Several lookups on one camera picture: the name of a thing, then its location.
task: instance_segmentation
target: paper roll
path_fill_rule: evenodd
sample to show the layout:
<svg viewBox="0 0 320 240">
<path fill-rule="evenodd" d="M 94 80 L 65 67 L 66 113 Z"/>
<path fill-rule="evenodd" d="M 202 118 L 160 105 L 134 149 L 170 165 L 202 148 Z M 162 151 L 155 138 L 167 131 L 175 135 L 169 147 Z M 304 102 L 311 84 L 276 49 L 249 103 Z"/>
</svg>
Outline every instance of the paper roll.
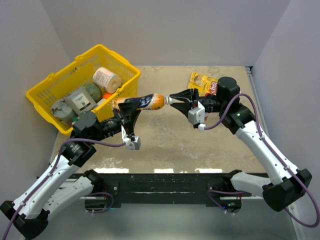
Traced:
<svg viewBox="0 0 320 240">
<path fill-rule="evenodd" d="M 113 94 L 122 83 L 122 79 L 119 75 L 106 69 L 105 67 L 100 67 L 94 73 L 93 81 L 110 94 Z"/>
</svg>

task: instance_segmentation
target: white wall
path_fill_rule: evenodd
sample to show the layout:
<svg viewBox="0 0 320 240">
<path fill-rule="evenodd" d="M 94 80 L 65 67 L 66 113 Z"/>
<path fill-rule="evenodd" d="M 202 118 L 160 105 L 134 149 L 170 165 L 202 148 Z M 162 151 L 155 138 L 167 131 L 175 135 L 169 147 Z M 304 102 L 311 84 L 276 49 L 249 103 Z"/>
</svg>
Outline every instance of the white wall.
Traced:
<svg viewBox="0 0 320 240">
<path fill-rule="evenodd" d="M 134 65 L 254 64 L 289 0 L 41 0 L 72 59 L 101 43 Z"/>
<path fill-rule="evenodd" d="M 0 1 L 0 204 L 14 200 L 47 168 L 55 128 L 25 92 L 70 62 L 40 0 Z M 0 236 L 9 221 L 0 213 Z M 7 238 L 18 239 L 11 228 Z"/>
<path fill-rule="evenodd" d="M 270 138 L 289 159 L 313 175 L 310 189 L 320 204 L 320 1 L 291 0 L 252 69 Z M 307 196 L 301 219 L 314 223 Z M 320 227 L 304 229 L 319 239 Z"/>
</svg>

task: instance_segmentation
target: beige floor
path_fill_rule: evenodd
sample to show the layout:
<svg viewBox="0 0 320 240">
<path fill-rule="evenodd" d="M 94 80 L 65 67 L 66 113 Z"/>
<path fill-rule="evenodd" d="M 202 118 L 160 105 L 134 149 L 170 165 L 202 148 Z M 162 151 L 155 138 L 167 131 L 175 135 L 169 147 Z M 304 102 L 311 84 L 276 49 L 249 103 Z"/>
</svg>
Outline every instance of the beige floor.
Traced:
<svg viewBox="0 0 320 240">
<path fill-rule="evenodd" d="M 243 66 L 140 66 L 138 94 L 160 93 L 164 96 L 185 90 L 193 71 L 214 78 L 223 76 L 237 80 L 242 93 L 253 96 Z M 249 106 L 249 101 L 241 99 Z M 217 113 L 209 115 L 207 126 L 218 121 Z M 97 145 L 95 155 L 80 169 L 84 172 L 154 173 L 163 169 L 174 173 L 204 171 L 230 172 L 241 169 L 248 173 L 265 172 L 250 150 L 222 124 L 217 128 L 199 132 L 180 112 L 170 106 L 158 111 L 143 111 L 135 126 L 141 138 L 140 150 L 126 150 Z M 66 139 L 57 136 L 55 151 Z M 118 134 L 105 140 L 120 143 Z"/>
</svg>

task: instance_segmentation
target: yellow snack package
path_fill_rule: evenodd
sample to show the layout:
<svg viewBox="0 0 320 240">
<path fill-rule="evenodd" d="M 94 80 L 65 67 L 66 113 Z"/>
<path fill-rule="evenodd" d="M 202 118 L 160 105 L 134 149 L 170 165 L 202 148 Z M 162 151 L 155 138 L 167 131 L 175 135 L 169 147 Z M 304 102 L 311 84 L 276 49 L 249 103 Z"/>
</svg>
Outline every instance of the yellow snack package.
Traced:
<svg viewBox="0 0 320 240">
<path fill-rule="evenodd" d="M 197 72 L 191 74 L 188 89 L 198 89 L 199 96 L 204 97 L 207 94 L 217 95 L 218 79 L 206 76 Z"/>
</svg>

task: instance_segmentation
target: yellow plastic basket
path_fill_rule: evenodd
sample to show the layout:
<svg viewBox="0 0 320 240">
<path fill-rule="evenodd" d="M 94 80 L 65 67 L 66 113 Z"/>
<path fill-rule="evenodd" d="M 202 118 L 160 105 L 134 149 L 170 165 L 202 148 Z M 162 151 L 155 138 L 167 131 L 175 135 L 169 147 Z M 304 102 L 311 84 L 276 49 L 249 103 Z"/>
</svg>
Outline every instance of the yellow plastic basket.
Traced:
<svg viewBox="0 0 320 240">
<path fill-rule="evenodd" d="M 111 103 L 117 97 L 136 97 L 140 71 L 115 51 L 98 44 L 57 73 L 51 73 L 46 79 L 26 92 L 36 111 L 62 134 L 70 136 L 72 127 L 68 127 L 51 112 L 52 104 L 75 91 L 77 88 L 93 82 L 93 75 L 100 67 L 105 67 L 122 78 L 122 87 L 102 105 L 92 110 L 99 121 L 113 117 Z"/>
</svg>

